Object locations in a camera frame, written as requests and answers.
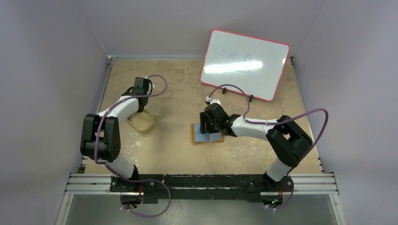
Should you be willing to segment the grey credit card stack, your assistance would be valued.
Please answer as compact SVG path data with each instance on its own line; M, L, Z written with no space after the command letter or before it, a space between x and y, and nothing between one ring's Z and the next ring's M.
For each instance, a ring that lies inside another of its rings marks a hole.
M127 117L127 120L131 121L136 115L137 115L137 112L131 114L130 116Z

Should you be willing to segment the orange leather card holder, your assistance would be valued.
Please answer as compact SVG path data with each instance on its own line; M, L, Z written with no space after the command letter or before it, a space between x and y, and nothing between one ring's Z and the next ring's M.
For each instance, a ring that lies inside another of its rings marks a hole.
M193 144L201 143L222 143L224 136L221 133L200 133L200 124L191 124L191 141Z

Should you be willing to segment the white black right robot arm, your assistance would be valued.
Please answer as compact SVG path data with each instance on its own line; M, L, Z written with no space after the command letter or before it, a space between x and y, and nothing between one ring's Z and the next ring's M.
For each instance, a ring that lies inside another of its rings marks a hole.
M310 136L287 115L277 120L249 120L240 114L228 115L218 103L208 105L199 114L200 132L224 136L251 137L269 142L276 159L263 175L270 191L282 184L289 171L297 167L313 144Z

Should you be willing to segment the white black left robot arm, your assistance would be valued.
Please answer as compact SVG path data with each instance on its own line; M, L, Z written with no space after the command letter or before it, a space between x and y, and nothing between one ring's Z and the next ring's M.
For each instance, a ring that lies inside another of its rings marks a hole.
M144 111L152 89L150 79L138 77L116 103L98 114L87 114L83 120L81 154L107 167L129 192L139 188L140 179L137 167L120 153L120 125Z

